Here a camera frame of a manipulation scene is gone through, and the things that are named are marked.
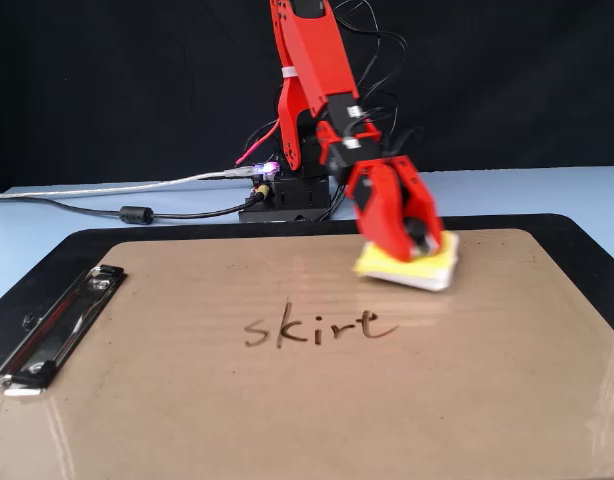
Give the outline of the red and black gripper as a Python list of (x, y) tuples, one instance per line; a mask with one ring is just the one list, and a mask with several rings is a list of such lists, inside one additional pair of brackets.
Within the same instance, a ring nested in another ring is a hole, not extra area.
[(403, 262), (411, 259), (412, 240), (417, 251), (438, 251), (442, 220), (412, 161), (405, 155), (393, 157), (394, 170), (376, 160), (382, 151), (375, 140), (363, 138), (357, 143), (348, 148), (342, 141), (334, 142), (323, 153), (324, 167), (337, 184), (349, 180), (347, 196), (354, 203), (359, 232)]

